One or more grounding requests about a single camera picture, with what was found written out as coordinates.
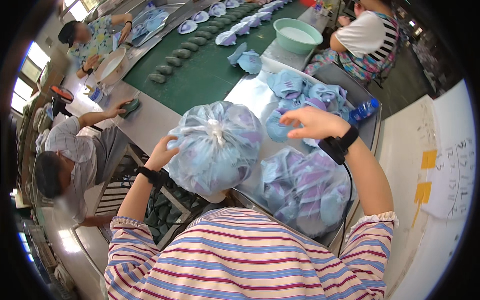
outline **person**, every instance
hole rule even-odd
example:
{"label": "person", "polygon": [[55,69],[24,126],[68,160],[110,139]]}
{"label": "person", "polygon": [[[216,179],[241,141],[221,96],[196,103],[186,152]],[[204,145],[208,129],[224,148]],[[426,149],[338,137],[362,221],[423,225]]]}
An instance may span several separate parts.
{"label": "person", "polygon": [[[343,136],[350,125],[307,107],[280,122],[289,138]],[[158,171],[179,152],[160,140],[145,167]],[[336,257],[325,247],[246,208],[211,210],[160,252],[142,220],[152,184],[139,174],[113,218],[105,280],[110,299],[382,299],[394,225],[387,178],[360,138],[346,161],[366,216]]]}
{"label": "person", "polygon": [[107,15],[85,24],[70,21],[60,30],[59,41],[68,44],[67,55],[70,57],[78,78],[83,78],[96,69],[103,60],[103,55],[113,51],[112,28],[121,23],[118,44],[121,44],[132,30],[132,15],[130,13]]}
{"label": "person", "polygon": [[314,76],[322,66],[336,63],[361,84],[377,79],[381,86],[394,65],[399,39],[390,4],[391,0],[356,1],[357,19],[340,16],[342,27],[330,37],[330,48],[314,55],[304,72]]}
{"label": "person", "polygon": [[112,220],[113,215],[87,216],[84,193],[109,180],[130,140],[116,126],[93,137],[77,134],[85,126],[124,113],[126,110],[120,106],[128,101],[104,112],[72,116],[56,125],[45,141],[45,151],[36,158],[34,177],[38,190],[81,226],[102,226]]}

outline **cap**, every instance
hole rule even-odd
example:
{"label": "cap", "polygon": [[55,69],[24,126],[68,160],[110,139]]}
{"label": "cap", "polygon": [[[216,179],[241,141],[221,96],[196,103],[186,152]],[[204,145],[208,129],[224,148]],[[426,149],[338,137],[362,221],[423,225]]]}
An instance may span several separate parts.
{"label": "cap", "polygon": [[378,100],[375,99],[375,98],[373,98],[372,100],[370,100],[370,103],[371,103],[371,105],[372,105],[374,108],[379,107]]}
{"label": "cap", "polygon": [[75,40],[75,25],[79,23],[78,21],[70,21],[63,26],[59,33],[59,41],[62,44],[68,44],[70,48],[73,46],[73,41]]}

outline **yellow tape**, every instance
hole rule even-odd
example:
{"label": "yellow tape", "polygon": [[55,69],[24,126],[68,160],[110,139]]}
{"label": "yellow tape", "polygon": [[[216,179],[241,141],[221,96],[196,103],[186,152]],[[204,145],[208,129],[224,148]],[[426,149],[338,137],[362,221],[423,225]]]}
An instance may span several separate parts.
{"label": "yellow tape", "polygon": [[431,169],[435,167],[436,160],[437,160],[437,150],[423,151],[420,169]]}
{"label": "yellow tape", "polygon": [[420,206],[422,205],[422,203],[428,203],[428,199],[430,198],[431,191],[432,191],[431,182],[422,182],[417,184],[417,191],[415,192],[415,199],[413,203],[418,203],[418,206],[417,206],[417,211],[415,213],[415,216],[413,217],[412,228],[415,226],[415,221],[417,220],[417,216],[420,211]]}

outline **hand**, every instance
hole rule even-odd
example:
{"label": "hand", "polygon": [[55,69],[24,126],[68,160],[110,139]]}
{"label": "hand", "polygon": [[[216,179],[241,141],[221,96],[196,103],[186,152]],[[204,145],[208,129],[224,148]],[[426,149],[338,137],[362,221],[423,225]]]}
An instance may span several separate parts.
{"label": "hand", "polygon": [[342,26],[347,26],[348,24],[350,24],[350,18],[348,18],[346,16],[339,16],[338,17],[338,22]]}
{"label": "hand", "polygon": [[128,103],[128,102],[130,102],[130,101],[132,101],[132,100],[133,100],[133,99],[122,101],[122,102],[118,103],[117,105],[115,105],[114,107],[110,108],[109,110],[106,110],[106,111],[104,112],[105,118],[106,118],[106,119],[114,118],[114,117],[116,117],[118,114],[122,114],[122,113],[124,113],[124,112],[127,112],[126,109],[120,108],[120,106],[122,106],[122,105],[124,105],[125,103]]}
{"label": "hand", "polygon": [[128,37],[128,35],[130,34],[130,31],[132,31],[132,24],[130,23],[125,24],[123,29],[120,31],[121,35],[119,38],[119,45],[123,43],[123,41]]}
{"label": "hand", "polygon": [[99,58],[100,56],[98,54],[92,55],[89,58],[87,58],[87,61],[84,64],[84,69],[87,71],[88,69],[93,68],[93,66],[95,66],[96,63],[98,62]]}
{"label": "hand", "polygon": [[358,18],[361,13],[365,11],[365,8],[360,3],[355,3],[353,11],[355,12],[355,16]]}
{"label": "hand", "polygon": [[329,136],[342,137],[350,129],[341,117],[311,106],[287,111],[280,123],[293,127],[303,124],[303,128],[293,129],[288,133],[291,139],[311,138],[321,140]]}
{"label": "hand", "polygon": [[166,165],[172,159],[172,157],[179,152],[178,148],[167,150],[168,142],[177,139],[178,138],[174,135],[162,137],[160,142],[156,144],[155,149],[153,149],[152,155],[145,163],[145,168],[152,171],[160,171],[161,168],[163,168],[163,166]]}

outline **plastic bag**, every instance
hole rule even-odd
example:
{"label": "plastic bag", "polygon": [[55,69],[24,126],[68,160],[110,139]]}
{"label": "plastic bag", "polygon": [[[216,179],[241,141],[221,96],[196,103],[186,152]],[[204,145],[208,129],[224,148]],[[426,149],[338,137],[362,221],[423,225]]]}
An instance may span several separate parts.
{"label": "plastic bag", "polygon": [[258,161],[263,129],[244,105],[217,101],[191,108],[168,134],[170,177],[184,189],[209,196],[246,180]]}
{"label": "plastic bag", "polygon": [[340,224],[350,179],[322,149],[305,156],[288,146],[262,160],[261,166],[263,197],[276,219],[311,238]]}

